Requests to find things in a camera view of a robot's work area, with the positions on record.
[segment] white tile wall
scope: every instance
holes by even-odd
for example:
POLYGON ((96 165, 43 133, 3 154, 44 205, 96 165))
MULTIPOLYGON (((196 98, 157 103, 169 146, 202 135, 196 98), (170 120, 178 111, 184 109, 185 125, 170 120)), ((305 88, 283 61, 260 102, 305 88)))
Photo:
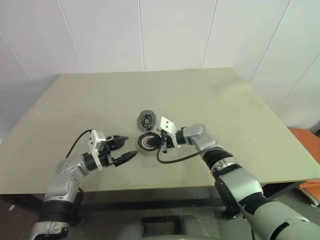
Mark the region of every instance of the white tile wall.
POLYGON ((315 130, 319 0, 2 0, 0 139, 56 74, 233 67, 315 130))

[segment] table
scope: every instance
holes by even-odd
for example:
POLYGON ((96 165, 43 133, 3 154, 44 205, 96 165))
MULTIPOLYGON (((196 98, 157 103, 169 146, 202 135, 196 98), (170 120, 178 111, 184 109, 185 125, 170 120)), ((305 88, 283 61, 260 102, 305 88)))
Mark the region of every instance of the table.
MULTIPOLYGON (((262 184, 320 178, 317 162, 231 68, 79 73, 60 75, 0 144, 0 194, 45 193, 56 165, 86 129, 128 136, 115 157, 135 150, 142 134, 136 119, 146 109, 177 128, 205 125, 262 184)), ((87 151, 87 140, 79 142, 74 155, 87 151)), ((162 158, 194 151, 183 146, 162 158)), ((160 164, 154 155, 139 153, 120 167, 91 173, 81 187, 92 192, 213 184, 199 157, 160 164)))

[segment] robotic arm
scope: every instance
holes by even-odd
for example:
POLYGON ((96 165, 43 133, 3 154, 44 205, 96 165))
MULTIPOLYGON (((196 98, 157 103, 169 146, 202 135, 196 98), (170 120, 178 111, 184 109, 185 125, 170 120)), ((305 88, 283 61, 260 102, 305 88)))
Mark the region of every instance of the robotic arm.
POLYGON ((318 225, 285 204, 265 198, 258 180, 218 145, 205 126, 195 124, 176 131, 174 123, 164 117, 159 126, 162 142, 158 153, 165 153, 166 145, 195 146, 198 153, 202 152, 201 158, 215 179, 214 185, 226 209, 234 215, 241 212, 262 240, 319 239, 318 225))
POLYGON ((90 151, 72 157, 68 153, 56 167, 29 240, 56 240, 67 236, 68 228, 80 221, 77 208, 82 200, 82 190, 79 188, 81 179, 95 169, 101 170, 111 165, 117 167, 132 159, 137 151, 127 152, 116 159, 111 155, 111 151, 121 148, 127 139, 119 135, 105 138, 102 132, 90 130, 90 151))

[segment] orange object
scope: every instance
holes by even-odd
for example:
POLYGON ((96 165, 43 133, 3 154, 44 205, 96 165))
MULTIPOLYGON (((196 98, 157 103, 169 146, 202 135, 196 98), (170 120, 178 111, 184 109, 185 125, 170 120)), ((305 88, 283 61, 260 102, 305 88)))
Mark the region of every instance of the orange object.
MULTIPOLYGON (((289 130, 320 164, 320 138, 306 129, 289 128, 289 130)), ((307 181, 298 188, 307 190, 320 202, 320 179, 307 181)))

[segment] gear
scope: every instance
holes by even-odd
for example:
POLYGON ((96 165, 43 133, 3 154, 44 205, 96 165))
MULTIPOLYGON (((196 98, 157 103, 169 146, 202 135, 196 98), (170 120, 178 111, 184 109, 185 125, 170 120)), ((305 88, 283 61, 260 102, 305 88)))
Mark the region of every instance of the gear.
POLYGON ((156 126, 156 115, 151 110, 144 110, 140 112, 138 118, 136 119, 136 124, 141 132, 151 132, 156 126))
POLYGON ((150 139, 160 139, 160 136, 154 132, 147 132, 145 134, 142 134, 137 141, 137 145, 138 147, 145 151, 145 152, 153 152, 156 151, 159 148, 159 144, 150 144, 149 140, 150 139))

